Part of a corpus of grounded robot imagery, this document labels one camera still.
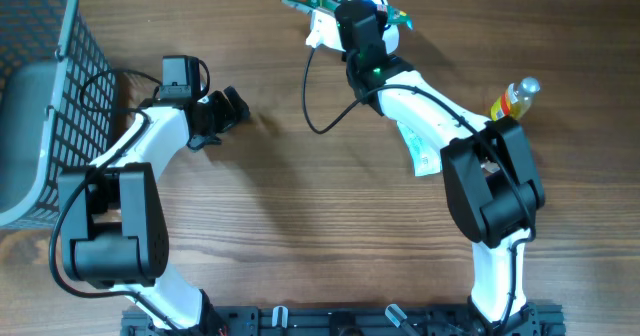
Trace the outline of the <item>green white wipes packet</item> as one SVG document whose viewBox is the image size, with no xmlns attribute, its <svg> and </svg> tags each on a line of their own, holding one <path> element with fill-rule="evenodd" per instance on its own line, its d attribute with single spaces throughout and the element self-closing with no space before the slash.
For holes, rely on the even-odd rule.
<svg viewBox="0 0 640 336">
<path fill-rule="evenodd" d="M 349 0 L 279 0 L 288 7 L 297 9 L 303 13 L 311 14 L 314 10 L 322 10 L 333 14 L 343 3 Z M 413 29 L 411 17 L 404 11 L 391 6 L 392 16 L 389 24 L 405 25 L 409 30 Z"/>
</svg>

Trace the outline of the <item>clear teal small packet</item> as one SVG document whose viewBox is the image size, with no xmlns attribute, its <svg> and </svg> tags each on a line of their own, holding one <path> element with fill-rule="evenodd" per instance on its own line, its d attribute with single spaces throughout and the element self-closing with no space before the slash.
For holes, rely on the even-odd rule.
<svg viewBox="0 0 640 336">
<path fill-rule="evenodd" d="M 440 173 L 442 166 L 439 154 L 406 125 L 397 122 L 397 127 L 408 148 L 414 175 L 423 177 Z"/>
</svg>

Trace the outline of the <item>yellow dish soap bottle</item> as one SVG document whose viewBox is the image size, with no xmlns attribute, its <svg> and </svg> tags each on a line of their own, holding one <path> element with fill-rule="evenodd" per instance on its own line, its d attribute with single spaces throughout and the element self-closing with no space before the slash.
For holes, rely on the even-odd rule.
<svg viewBox="0 0 640 336">
<path fill-rule="evenodd" d="M 540 90 L 540 83 L 534 77 L 526 77 L 519 83 L 510 84 L 491 106 L 490 118 L 498 120 L 510 116 L 516 120 L 521 119 Z"/>
</svg>

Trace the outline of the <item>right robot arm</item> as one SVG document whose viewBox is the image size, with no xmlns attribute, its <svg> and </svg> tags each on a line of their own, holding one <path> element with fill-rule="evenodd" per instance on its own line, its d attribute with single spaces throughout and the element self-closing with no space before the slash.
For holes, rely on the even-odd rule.
<svg viewBox="0 0 640 336">
<path fill-rule="evenodd" d="M 492 335 L 513 330 L 526 305 L 523 251 L 536 238 L 536 212 L 545 202 L 521 126 L 511 117 L 491 121 L 466 112 L 388 53 L 389 6 L 349 0 L 334 15 L 357 100 L 430 141 L 439 155 L 450 215 L 472 243 L 476 316 Z"/>
</svg>

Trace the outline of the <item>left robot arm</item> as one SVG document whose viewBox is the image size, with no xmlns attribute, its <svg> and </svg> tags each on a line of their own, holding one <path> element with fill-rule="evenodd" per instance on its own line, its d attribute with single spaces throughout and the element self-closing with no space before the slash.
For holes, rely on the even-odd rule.
<svg viewBox="0 0 640 336">
<path fill-rule="evenodd" d="M 162 78 L 132 109 L 126 133 L 88 165 L 59 176 L 49 269 L 73 296 L 128 298 L 156 334 L 225 335 L 228 326 L 206 292 L 169 263 L 157 180 L 179 150 L 220 144 L 220 134 L 248 119 L 250 110 L 234 87 L 211 90 L 202 60 L 170 55 L 162 64 Z"/>
</svg>

